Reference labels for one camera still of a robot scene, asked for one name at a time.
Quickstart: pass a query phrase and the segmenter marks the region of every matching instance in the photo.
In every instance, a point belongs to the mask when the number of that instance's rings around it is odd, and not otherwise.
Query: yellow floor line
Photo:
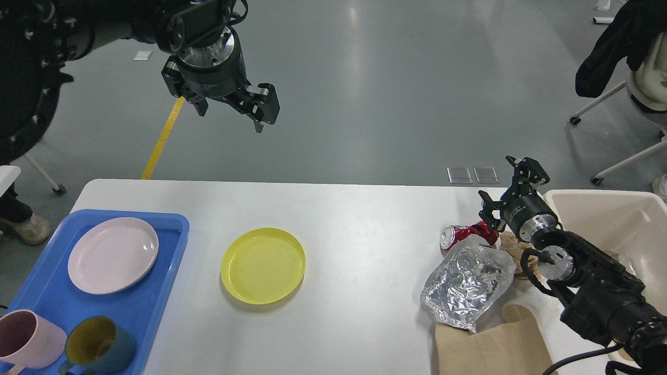
[[[184,101],[185,98],[181,96],[176,100],[176,103],[173,104],[173,107],[171,108],[171,113],[169,114],[169,118],[167,118],[167,122],[165,122],[165,127],[162,128],[162,133],[160,133],[160,137],[157,138],[157,142],[155,142],[155,148],[153,148],[153,153],[151,153],[151,157],[148,159],[148,163],[146,163],[146,168],[143,169],[143,173],[141,174],[141,179],[151,179],[151,176],[153,175],[153,170],[155,169],[155,165],[157,165],[157,160],[160,158],[160,155],[162,154],[162,149],[165,147],[167,139],[169,139],[169,134],[171,134],[171,128],[173,127],[173,124],[176,122],[176,119],[178,118],[178,113],[181,111],[181,107],[183,106]]]

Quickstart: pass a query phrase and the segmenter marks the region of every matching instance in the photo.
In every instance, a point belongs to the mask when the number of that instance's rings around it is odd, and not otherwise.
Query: shoe
[[[667,203],[667,173],[653,180],[653,192]]]
[[[51,224],[35,213],[21,223],[13,223],[3,218],[0,218],[0,223],[16,232],[21,240],[28,245],[39,245],[51,236]]]

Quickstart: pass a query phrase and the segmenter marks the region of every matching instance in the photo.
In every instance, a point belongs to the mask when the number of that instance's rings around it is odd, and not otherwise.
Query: yellow plate
[[[301,282],[303,247],[293,235],[275,228],[252,230],[234,241],[220,265],[227,291],[248,304],[270,304]]]

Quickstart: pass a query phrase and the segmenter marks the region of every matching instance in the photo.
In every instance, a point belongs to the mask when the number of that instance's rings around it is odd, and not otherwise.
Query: pink mug
[[[31,310],[16,310],[0,318],[0,361],[14,364],[5,374],[24,368],[44,368],[65,349],[67,334]]]

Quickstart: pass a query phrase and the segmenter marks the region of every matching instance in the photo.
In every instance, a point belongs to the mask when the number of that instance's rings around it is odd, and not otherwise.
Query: gray floor
[[[596,0],[251,1],[237,27],[248,78],[277,87],[278,124],[211,102],[185,106],[153,178],[449,185],[448,166],[496,167],[507,154],[542,162],[548,189],[593,188],[601,169],[658,141],[625,93],[569,116],[589,99],[574,74],[604,26]],[[149,61],[132,61],[139,50]],[[174,99],[164,54],[117,41],[64,69],[76,81],[30,154],[67,186],[54,196],[25,160],[21,199],[53,225],[95,178],[139,178]],[[620,63],[612,83],[628,68]],[[600,189],[649,190],[660,153],[607,177]],[[0,240],[0,304],[8,304],[43,246]]]

